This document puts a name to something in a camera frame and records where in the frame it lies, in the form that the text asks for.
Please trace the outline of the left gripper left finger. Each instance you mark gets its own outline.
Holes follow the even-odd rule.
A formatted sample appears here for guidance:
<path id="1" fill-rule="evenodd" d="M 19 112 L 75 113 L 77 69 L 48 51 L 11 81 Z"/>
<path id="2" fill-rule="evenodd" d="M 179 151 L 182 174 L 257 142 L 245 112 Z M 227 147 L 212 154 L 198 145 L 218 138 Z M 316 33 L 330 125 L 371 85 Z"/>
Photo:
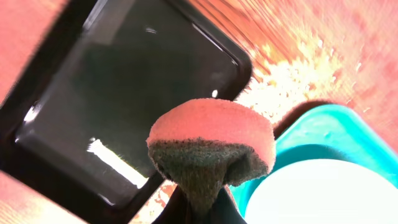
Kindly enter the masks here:
<path id="1" fill-rule="evenodd" d="M 192 224 L 190 204 L 179 186 L 152 224 Z"/>

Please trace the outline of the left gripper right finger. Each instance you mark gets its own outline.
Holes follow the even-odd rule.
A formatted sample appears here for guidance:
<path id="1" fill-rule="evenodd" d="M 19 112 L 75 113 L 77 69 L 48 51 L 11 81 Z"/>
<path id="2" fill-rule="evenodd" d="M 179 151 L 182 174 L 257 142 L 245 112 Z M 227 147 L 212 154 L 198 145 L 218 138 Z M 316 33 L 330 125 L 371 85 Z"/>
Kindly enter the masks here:
<path id="1" fill-rule="evenodd" d="M 208 213 L 209 224 L 246 224 L 228 186 L 224 186 Z"/>

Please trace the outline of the dark scrubbing sponge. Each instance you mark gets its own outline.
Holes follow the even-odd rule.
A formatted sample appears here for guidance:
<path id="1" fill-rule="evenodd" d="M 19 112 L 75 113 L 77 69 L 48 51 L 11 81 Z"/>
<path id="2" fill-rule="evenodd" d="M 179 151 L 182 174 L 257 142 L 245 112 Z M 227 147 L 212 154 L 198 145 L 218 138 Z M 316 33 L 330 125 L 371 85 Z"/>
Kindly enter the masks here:
<path id="1" fill-rule="evenodd" d="M 225 185 L 270 174 L 276 159 L 267 118 L 214 98 L 189 100 L 162 115 L 150 129 L 147 147 L 155 168 L 178 184 L 201 217 Z"/>

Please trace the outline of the light blue plate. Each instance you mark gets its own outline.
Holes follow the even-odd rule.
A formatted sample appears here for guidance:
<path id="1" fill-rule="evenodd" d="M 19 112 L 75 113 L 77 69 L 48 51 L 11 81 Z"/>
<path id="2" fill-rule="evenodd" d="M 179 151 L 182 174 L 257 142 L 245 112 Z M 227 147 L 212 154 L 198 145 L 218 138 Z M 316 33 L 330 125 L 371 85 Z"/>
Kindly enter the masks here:
<path id="1" fill-rule="evenodd" d="M 397 188 L 345 161 L 317 159 L 285 166 L 249 199 L 248 223 L 397 224 Z"/>

